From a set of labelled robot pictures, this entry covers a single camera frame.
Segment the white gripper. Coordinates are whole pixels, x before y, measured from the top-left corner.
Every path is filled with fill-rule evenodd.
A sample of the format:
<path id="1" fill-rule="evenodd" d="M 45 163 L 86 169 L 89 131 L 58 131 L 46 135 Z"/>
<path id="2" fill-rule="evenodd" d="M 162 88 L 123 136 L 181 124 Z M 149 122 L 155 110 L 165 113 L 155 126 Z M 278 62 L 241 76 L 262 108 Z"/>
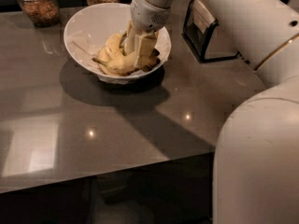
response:
<path id="1" fill-rule="evenodd" d="M 154 32 L 142 33 L 142 31 L 162 29 L 169 18 L 170 9 L 156 7 L 146 0 L 132 0 L 130 12 L 131 20 L 128 22 L 124 43 L 125 53 L 135 51 L 135 68 L 153 67 L 158 62 L 154 53 L 157 35 Z"/>

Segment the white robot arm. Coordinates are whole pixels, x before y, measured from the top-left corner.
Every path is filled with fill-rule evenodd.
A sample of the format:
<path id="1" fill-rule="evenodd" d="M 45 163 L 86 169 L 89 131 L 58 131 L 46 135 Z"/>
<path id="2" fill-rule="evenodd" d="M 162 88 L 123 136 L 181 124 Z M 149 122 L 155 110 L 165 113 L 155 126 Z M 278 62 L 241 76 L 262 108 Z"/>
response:
<path id="1" fill-rule="evenodd" d="M 299 224 L 297 13 L 278 0 L 197 0 L 245 57 L 196 72 L 187 103 L 235 104 L 214 144 L 210 224 Z"/>

